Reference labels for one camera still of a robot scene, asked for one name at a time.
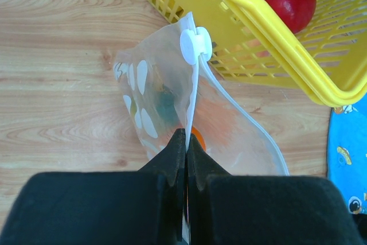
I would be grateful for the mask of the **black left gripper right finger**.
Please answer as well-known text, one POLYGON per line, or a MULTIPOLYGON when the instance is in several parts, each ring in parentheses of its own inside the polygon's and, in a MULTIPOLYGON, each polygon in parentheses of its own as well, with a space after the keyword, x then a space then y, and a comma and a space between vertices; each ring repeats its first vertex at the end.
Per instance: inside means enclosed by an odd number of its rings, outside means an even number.
POLYGON ((195 136, 186 155, 191 244, 364 244, 340 191, 310 176, 234 176, 195 136))

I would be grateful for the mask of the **clear polka dot zip bag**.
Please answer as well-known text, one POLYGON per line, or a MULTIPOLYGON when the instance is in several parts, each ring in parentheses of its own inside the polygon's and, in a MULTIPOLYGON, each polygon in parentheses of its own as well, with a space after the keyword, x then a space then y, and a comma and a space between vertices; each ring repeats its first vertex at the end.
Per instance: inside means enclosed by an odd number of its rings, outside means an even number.
POLYGON ((213 53, 209 32, 192 13, 117 53, 114 76, 149 159, 168 144, 176 129, 203 135, 206 153, 234 175, 286 176, 278 145, 227 93, 208 66, 213 53), (169 127, 159 117, 156 93, 167 86, 179 118, 169 127))

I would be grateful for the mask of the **orange persimmon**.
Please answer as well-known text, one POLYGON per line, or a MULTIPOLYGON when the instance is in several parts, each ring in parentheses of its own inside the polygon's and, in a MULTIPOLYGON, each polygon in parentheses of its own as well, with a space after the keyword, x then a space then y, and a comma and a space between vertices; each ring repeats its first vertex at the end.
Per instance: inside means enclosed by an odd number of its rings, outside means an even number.
POLYGON ((195 128, 194 126, 192 126, 191 133, 197 138, 197 140, 198 140, 200 146, 202 147, 202 149, 204 151, 206 151, 206 143, 205 143, 204 137, 200 133, 200 131, 197 128, 195 128))

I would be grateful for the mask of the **red apple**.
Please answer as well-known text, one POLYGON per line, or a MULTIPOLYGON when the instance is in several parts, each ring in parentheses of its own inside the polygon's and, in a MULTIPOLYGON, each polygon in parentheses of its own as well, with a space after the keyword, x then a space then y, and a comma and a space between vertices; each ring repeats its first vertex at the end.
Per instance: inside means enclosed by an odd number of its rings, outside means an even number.
POLYGON ((295 34, 303 30, 312 20, 317 0, 265 0, 295 34))

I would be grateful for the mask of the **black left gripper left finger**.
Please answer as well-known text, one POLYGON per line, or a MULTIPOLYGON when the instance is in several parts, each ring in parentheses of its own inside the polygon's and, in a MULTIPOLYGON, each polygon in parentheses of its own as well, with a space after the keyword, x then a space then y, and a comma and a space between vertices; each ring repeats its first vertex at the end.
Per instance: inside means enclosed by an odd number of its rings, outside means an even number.
POLYGON ((177 244, 182 240, 185 132, 125 172, 42 172, 28 179, 2 244, 177 244))

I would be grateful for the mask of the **green mango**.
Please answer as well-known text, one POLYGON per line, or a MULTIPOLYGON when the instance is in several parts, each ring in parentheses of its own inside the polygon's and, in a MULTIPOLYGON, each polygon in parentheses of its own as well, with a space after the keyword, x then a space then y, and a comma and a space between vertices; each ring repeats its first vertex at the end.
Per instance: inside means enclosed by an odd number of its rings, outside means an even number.
POLYGON ((179 118, 175 110, 175 96, 173 92, 165 85, 156 93, 155 106, 159 117, 169 127, 176 127, 179 124, 179 118))

